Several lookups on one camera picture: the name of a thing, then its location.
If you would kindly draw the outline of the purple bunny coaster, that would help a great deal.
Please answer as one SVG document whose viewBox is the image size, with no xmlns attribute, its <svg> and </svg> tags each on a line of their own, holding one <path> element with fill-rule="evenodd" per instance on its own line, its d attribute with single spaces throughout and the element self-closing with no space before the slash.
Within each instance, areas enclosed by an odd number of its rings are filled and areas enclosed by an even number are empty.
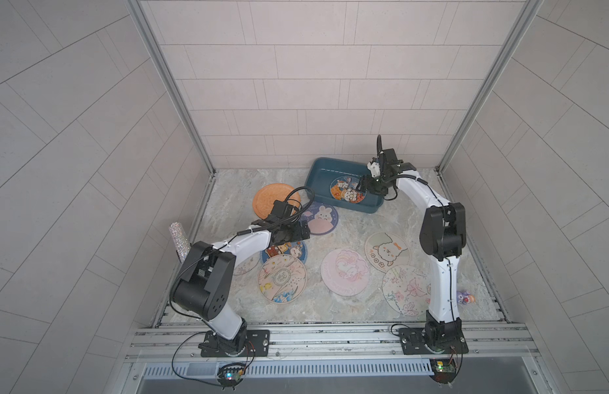
<svg viewBox="0 0 609 394">
<path fill-rule="evenodd" d="M 335 230 L 339 223 L 339 213 L 332 205 L 312 202 L 300 218 L 314 236 L 326 235 Z"/>
</svg>

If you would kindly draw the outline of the colourful cartoon animals coaster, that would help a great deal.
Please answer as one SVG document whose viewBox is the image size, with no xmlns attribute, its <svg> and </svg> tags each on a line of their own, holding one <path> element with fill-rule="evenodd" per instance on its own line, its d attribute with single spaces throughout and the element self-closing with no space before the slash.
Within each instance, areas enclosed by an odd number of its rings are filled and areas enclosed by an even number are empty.
<svg viewBox="0 0 609 394">
<path fill-rule="evenodd" d="M 358 204 L 366 197 L 366 193 L 359 190 L 359 183 L 360 177 L 337 177 L 337 179 L 331 182 L 331 195 L 335 200 Z"/>
</svg>

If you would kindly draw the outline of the teal storage box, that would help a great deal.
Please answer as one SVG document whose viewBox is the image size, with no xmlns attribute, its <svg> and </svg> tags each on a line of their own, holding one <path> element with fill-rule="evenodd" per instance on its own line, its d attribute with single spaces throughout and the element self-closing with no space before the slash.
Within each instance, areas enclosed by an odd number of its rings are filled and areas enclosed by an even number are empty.
<svg viewBox="0 0 609 394">
<path fill-rule="evenodd" d="M 314 160 L 305 185 L 314 191 L 314 200 L 321 204 L 376 213 L 383 204 L 383 198 L 358 190 L 362 178 L 369 174 L 365 164 L 318 158 Z"/>
</svg>

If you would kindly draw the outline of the pink unicorn coaster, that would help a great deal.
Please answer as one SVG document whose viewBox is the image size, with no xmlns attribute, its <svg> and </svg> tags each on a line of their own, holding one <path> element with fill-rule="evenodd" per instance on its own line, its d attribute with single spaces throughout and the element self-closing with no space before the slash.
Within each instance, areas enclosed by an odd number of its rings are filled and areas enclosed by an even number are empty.
<svg viewBox="0 0 609 394">
<path fill-rule="evenodd" d="M 368 262 L 356 251 L 336 249 L 322 260 L 320 273 L 324 284 L 339 296 L 356 296 L 368 286 Z"/>
</svg>

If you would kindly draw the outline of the cream cat coaster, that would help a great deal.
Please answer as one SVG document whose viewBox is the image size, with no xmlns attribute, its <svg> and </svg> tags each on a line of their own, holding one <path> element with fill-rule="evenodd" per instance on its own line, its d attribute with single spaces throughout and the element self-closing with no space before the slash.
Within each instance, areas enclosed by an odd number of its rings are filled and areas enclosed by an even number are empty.
<svg viewBox="0 0 609 394">
<path fill-rule="evenodd" d="M 364 243 L 368 262 L 381 272 L 407 265 L 411 253 L 404 239 L 395 233 L 380 231 L 371 235 Z"/>
</svg>

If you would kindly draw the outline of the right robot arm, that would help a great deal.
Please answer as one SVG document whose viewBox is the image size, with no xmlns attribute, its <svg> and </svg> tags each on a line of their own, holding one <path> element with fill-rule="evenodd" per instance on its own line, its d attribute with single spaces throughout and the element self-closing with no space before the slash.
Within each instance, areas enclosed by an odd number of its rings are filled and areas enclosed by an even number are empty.
<svg viewBox="0 0 609 394">
<path fill-rule="evenodd" d="M 402 191 L 424 212 L 420 246 L 431 262 L 432 296 L 426 314 L 424 342 L 433 352 L 468 353 L 457 302 L 457 271 L 467 243 L 466 212 L 461 203 L 439 195 L 417 169 L 377 143 L 377 156 L 368 164 L 358 190 L 386 197 Z"/>
</svg>

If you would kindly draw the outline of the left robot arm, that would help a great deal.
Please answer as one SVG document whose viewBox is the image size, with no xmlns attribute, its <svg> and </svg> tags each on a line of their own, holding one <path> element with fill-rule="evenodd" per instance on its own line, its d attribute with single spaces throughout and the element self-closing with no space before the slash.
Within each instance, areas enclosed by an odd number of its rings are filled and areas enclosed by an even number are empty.
<svg viewBox="0 0 609 394">
<path fill-rule="evenodd" d="M 187 317 L 197 315 L 215 334 L 219 349 L 240 353 L 247 343 L 247 323 L 227 303 L 235 266 L 270 246 L 309 239 L 309 227 L 300 217 L 311 205 L 310 201 L 299 207 L 292 199 L 277 200 L 267 218 L 230 240 L 192 244 L 169 292 L 173 310 Z"/>
</svg>

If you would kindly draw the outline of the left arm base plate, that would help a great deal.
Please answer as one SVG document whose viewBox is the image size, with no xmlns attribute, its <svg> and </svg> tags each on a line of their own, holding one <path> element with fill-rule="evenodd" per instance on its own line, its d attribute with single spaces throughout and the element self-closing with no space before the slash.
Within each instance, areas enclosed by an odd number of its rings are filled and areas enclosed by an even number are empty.
<svg viewBox="0 0 609 394">
<path fill-rule="evenodd" d="M 269 330 L 242 328 L 233 339 L 225 339 L 216 333 L 207 333 L 198 348 L 203 358 L 268 355 Z"/>
</svg>

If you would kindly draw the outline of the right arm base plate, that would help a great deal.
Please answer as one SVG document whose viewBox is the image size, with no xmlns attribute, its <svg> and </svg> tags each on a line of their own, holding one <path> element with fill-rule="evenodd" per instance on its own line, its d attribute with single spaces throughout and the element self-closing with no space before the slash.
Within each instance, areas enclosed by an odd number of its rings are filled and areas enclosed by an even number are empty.
<svg viewBox="0 0 609 394">
<path fill-rule="evenodd" d="M 398 337 L 402 351 L 411 355 L 466 355 L 468 343 L 462 332 L 436 334 L 428 333 L 425 328 L 400 328 Z"/>
</svg>

